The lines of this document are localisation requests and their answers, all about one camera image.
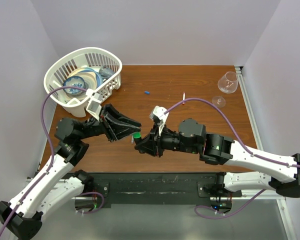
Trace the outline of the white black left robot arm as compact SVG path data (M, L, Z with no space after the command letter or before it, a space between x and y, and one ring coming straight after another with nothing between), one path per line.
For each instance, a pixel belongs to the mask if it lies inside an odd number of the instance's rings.
M66 117L57 124L54 136L59 144L52 149L46 165L18 195L8 202L0 201L0 221L18 239L32 239L63 204L93 192L94 179L83 170L54 188L87 152L89 145L84 139L105 135L114 142L141 130L141 123L119 113L111 104L90 103L86 110L91 114L86 121Z

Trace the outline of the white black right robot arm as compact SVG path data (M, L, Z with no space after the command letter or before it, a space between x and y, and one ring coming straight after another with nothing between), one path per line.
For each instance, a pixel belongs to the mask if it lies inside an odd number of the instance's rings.
M154 124L149 134L133 134L135 149L153 157L161 157L165 150L198 154L209 165L237 166L249 172L220 173L207 191L220 197L241 190L272 190L277 194L300 198L300 154L281 156L242 146L237 140L214 133L192 118L183 120L178 131Z

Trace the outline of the green highlighter cap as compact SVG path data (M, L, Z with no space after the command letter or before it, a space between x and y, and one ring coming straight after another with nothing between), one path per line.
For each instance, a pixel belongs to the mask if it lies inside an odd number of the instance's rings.
M140 133L140 132L133 133L133 134L132 134L132 137L133 137L134 139L139 139L139 138L141 138L141 133Z

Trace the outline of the black green highlighter pen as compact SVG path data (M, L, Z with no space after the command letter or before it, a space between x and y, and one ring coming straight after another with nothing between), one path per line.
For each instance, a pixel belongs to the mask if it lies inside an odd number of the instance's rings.
M139 138L134 138L134 143L135 143L136 146L139 145L139 144L141 144L142 141L143 141L143 139L142 139L141 137L139 137Z

